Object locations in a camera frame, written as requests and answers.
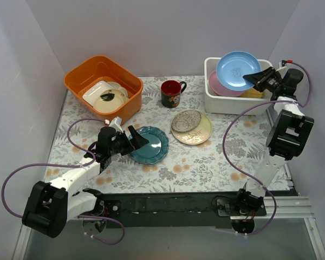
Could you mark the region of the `woven bamboo tray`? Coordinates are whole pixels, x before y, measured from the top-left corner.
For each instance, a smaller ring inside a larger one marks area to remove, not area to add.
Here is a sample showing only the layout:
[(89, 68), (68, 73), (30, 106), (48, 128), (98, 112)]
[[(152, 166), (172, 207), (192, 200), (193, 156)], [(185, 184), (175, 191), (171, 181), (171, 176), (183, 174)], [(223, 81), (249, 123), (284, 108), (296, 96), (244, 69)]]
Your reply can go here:
[(259, 92), (255, 90), (254, 88), (246, 90), (242, 95), (240, 95), (240, 98), (254, 98), (254, 99), (261, 99), (263, 98), (264, 93)]

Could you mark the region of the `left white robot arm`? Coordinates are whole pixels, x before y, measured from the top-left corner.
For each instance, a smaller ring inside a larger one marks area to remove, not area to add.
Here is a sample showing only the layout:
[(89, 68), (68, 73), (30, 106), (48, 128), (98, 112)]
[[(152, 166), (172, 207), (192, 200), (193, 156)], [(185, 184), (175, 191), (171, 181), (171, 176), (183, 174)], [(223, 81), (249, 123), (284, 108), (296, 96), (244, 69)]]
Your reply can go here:
[(124, 131), (118, 131), (114, 127), (102, 127), (97, 141), (88, 147), (78, 168), (69, 170), (48, 183), (37, 182), (24, 210), (23, 225), (55, 238), (67, 221), (79, 215), (105, 216), (107, 207), (101, 192), (82, 187), (111, 163), (113, 155), (127, 155), (149, 144), (133, 126), (128, 129), (130, 138)]

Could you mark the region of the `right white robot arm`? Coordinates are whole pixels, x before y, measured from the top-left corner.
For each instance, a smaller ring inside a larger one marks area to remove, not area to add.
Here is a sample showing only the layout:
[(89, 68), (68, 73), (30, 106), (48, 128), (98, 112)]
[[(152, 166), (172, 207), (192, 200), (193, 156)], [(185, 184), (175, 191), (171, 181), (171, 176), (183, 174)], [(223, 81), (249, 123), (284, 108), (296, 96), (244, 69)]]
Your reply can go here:
[(267, 151), (254, 178), (249, 178), (237, 193), (235, 211), (240, 215), (257, 212), (263, 205), (265, 188), (270, 185), (277, 172), (294, 157), (298, 157), (308, 140), (314, 119), (305, 116), (298, 108), (295, 91), (303, 80), (304, 73), (290, 68), (284, 76), (273, 67), (244, 75), (255, 90), (272, 93), (277, 119), (266, 140)]

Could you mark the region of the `light blue plate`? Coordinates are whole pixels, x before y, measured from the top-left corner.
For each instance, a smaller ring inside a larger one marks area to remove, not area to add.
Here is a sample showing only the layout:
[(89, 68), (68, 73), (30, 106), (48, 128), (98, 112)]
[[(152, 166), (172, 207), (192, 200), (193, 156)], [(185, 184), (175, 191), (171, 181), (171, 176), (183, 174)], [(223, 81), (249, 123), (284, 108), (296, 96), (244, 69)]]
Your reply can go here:
[(244, 75), (259, 73), (261, 64), (256, 57), (244, 51), (233, 51), (224, 55), (216, 66), (218, 81), (232, 91), (245, 91), (254, 86)]

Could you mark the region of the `speckled grey stoneware plate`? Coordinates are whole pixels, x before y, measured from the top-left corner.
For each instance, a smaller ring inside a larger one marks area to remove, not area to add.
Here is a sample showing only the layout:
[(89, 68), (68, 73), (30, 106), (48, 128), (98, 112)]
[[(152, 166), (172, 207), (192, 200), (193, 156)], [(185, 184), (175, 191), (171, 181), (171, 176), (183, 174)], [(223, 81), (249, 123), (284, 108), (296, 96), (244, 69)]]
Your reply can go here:
[(201, 122), (202, 115), (197, 110), (185, 110), (178, 113), (171, 122), (171, 128), (178, 133), (195, 129)]

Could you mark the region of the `pink plate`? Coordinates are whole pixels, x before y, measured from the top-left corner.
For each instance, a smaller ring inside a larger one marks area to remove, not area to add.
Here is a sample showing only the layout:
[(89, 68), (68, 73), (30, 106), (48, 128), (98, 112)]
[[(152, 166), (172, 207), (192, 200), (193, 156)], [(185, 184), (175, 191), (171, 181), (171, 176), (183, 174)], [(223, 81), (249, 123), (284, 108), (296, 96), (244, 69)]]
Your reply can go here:
[(217, 94), (218, 96), (226, 96), (226, 97), (239, 97), (242, 94), (245, 93), (245, 91), (235, 91), (235, 90), (230, 90), (223, 86), (217, 77), (216, 71), (213, 71), (210, 74), (210, 77), (208, 79), (209, 86), (210, 88)]

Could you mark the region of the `dark teal scalloped plate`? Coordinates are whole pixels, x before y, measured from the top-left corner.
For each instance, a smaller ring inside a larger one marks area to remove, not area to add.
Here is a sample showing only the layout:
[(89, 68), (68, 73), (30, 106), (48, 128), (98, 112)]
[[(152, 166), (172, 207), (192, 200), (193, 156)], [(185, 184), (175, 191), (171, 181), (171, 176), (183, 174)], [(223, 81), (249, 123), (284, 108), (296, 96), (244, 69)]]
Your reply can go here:
[(169, 138), (163, 130), (153, 126), (143, 126), (136, 130), (149, 143), (128, 156), (136, 163), (154, 165), (168, 154)]

